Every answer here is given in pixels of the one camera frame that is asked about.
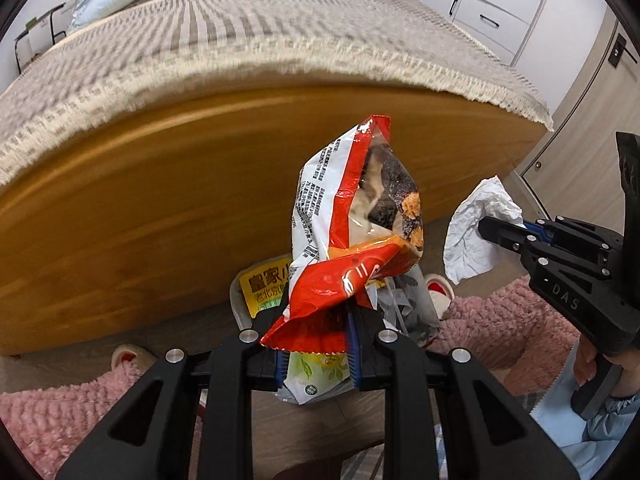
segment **floor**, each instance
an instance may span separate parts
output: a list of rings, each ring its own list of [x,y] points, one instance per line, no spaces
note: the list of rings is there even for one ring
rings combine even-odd
[[[508,186],[507,182],[506,187],[520,203],[525,218],[536,218],[535,209],[521,197],[520,190]],[[420,263],[425,274],[444,273],[442,248],[447,225],[447,219],[427,225],[428,237]],[[523,273],[522,267],[505,261],[491,272],[465,280],[455,291],[459,296],[487,297]],[[213,348],[235,333],[236,322],[230,305],[225,303],[131,332],[24,354],[19,359],[0,358],[0,391],[91,381],[110,369],[111,352],[124,342],[144,346],[156,355],[173,347],[195,353]],[[283,403],[271,394],[256,392],[254,428],[255,478],[273,478],[290,466],[324,460],[380,441],[383,399],[379,392],[350,392],[300,408]]]

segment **crumpled tissue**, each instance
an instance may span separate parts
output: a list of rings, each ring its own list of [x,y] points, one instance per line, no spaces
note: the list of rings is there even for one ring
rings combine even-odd
[[[522,209],[497,176],[483,180],[453,213],[444,243],[444,268],[456,285],[493,269],[510,251],[484,240],[478,222],[492,216],[524,227]]]

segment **hand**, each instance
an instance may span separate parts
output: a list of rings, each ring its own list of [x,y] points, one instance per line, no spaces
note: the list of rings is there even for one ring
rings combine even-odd
[[[580,386],[595,377],[594,359],[597,353],[596,347],[581,335],[574,364],[575,379]],[[611,391],[611,397],[631,397],[640,391],[640,350],[630,348],[616,357],[605,356],[605,359],[624,368],[618,384]]]

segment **black drawer handle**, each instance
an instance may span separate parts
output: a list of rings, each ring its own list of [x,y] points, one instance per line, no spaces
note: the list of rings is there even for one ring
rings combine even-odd
[[[500,28],[500,23],[494,22],[491,18],[486,17],[484,14],[480,14],[480,19],[491,23],[495,28]]]
[[[449,16],[453,16],[453,9],[456,7],[457,2],[458,0],[453,0],[453,3],[451,4],[451,8],[449,9]]]

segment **silver bolt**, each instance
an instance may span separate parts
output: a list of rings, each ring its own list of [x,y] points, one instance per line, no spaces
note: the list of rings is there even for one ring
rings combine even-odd
[[[179,348],[173,348],[164,355],[164,358],[170,363],[179,363],[184,359],[184,351]]]
[[[471,354],[469,353],[469,350],[465,350],[464,348],[456,348],[451,352],[451,357],[457,363],[468,363],[471,361]]]
[[[395,330],[381,330],[378,332],[378,339],[383,343],[393,343],[398,339],[398,333]]]
[[[248,328],[247,330],[242,330],[238,337],[243,343],[253,343],[258,340],[260,334],[258,334],[253,328]]]

